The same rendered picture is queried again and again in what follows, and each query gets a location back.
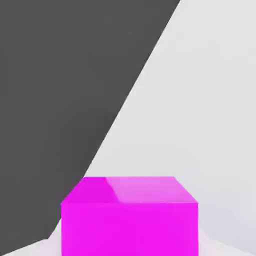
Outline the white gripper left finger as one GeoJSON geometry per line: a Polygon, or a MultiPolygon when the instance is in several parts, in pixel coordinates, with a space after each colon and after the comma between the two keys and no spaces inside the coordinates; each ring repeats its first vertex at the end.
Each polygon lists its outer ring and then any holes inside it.
{"type": "Polygon", "coordinates": [[[62,256],[61,220],[48,239],[37,241],[3,256],[62,256]]]}

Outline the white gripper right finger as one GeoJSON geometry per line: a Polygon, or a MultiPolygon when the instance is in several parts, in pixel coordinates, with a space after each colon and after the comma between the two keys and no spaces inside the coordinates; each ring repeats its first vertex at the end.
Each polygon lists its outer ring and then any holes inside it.
{"type": "Polygon", "coordinates": [[[199,256],[255,256],[249,252],[210,239],[202,229],[199,230],[198,241],[199,256]]]}

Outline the small magenta cube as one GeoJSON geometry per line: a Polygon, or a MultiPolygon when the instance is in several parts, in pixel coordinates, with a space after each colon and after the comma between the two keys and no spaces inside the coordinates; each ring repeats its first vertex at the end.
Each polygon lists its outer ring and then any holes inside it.
{"type": "Polygon", "coordinates": [[[199,256],[198,208],[172,176],[84,177],[61,203],[61,256],[199,256]]]}

